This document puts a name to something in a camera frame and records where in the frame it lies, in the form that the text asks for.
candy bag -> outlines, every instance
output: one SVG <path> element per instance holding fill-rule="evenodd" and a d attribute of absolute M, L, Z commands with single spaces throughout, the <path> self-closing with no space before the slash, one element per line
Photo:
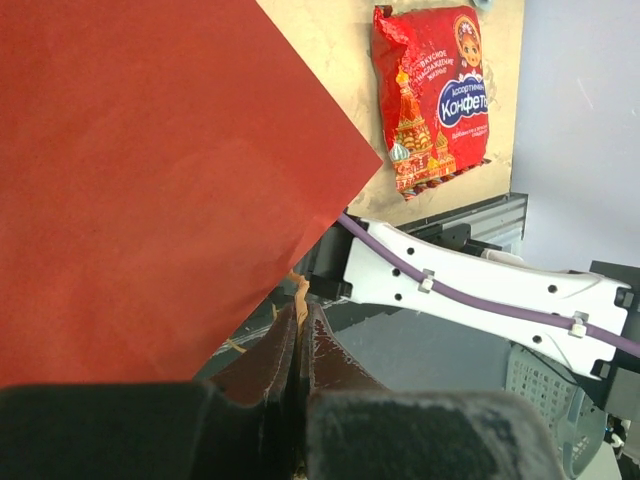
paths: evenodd
<path fill-rule="evenodd" d="M 473 8 L 373 14 L 384 139 L 405 199 L 483 163 L 489 137 Z"/>

cable clip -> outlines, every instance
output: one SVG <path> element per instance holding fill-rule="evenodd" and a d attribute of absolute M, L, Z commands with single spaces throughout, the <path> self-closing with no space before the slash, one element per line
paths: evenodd
<path fill-rule="evenodd" d="M 433 288 L 433 276 L 435 272 L 432 272 L 431 270 L 423 269 L 422 273 L 425 274 L 425 277 L 424 277 L 424 280 L 420 282 L 420 286 L 418 287 L 418 290 L 424 293 L 429 293 Z"/>
<path fill-rule="evenodd" d="M 586 337 L 587 336 L 587 326 L 584 323 L 584 319 L 579 315 L 574 316 L 573 319 L 576 321 L 576 323 L 574 323 L 571 326 L 571 330 L 569 330 L 569 335 L 571 335 L 572 337 L 576 337 L 576 338 L 584 338 L 584 337 Z"/>

red cardboard sheet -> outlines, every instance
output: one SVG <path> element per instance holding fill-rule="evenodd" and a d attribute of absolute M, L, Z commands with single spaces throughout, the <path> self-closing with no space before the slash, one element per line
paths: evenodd
<path fill-rule="evenodd" d="M 190 378 L 377 156 L 253 1 L 0 11 L 0 385 Z"/>

kremlin illustration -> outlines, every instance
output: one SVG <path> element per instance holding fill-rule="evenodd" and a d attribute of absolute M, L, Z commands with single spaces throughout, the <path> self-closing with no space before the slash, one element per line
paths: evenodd
<path fill-rule="evenodd" d="M 436 155 L 420 105 L 409 87 L 409 75 L 400 69 L 400 119 L 395 143 L 389 152 L 396 171 L 396 188 L 403 192 L 418 183 L 455 173 L 456 160 L 449 153 L 449 142 L 442 131 L 436 138 Z"/>

wooden board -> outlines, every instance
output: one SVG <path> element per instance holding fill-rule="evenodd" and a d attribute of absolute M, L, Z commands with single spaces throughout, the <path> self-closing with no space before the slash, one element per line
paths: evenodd
<path fill-rule="evenodd" d="M 376 0 L 258 0 L 360 133 L 382 166 L 351 202 L 350 213 L 400 224 L 509 191 L 513 153 L 524 0 L 497 0 L 479 12 L 485 83 L 489 92 L 491 164 L 472 170 L 405 202 L 395 191 L 394 172 L 382 139 L 370 34 Z M 455 0 L 388 2 L 395 11 L 467 5 Z M 343 164 L 349 173 L 349 160 Z"/>

